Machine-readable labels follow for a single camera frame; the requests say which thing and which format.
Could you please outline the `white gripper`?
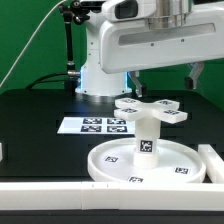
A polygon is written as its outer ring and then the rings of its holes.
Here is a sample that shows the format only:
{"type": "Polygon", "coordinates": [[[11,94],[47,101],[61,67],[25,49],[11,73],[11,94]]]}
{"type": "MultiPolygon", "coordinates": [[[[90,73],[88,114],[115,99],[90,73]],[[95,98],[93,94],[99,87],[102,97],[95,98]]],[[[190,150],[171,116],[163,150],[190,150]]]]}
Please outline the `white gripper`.
{"type": "Polygon", "coordinates": [[[195,5],[185,24],[153,29],[145,19],[105,21],[99,33],[99,60],[108,74],[126,72],[136,95],[147,94],[139,72],[158,67],[188,64],[185,88],[195,90],[204,62],[224,58],[224,2],[195,5]]]}

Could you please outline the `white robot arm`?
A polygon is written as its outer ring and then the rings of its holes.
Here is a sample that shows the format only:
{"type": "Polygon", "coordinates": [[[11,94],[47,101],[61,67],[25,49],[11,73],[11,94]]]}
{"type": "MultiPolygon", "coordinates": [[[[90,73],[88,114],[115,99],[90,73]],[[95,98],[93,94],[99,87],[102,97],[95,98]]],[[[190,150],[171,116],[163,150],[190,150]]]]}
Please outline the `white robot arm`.
{"type": "Polygon", "coordinates": [[[188,64],[185,85],[197,86],[204,62],[224,58],[224,1],[79,0],[87,23],[87,60],[76,92],[93,99],[129,94],[141,70],[188,64]]]}

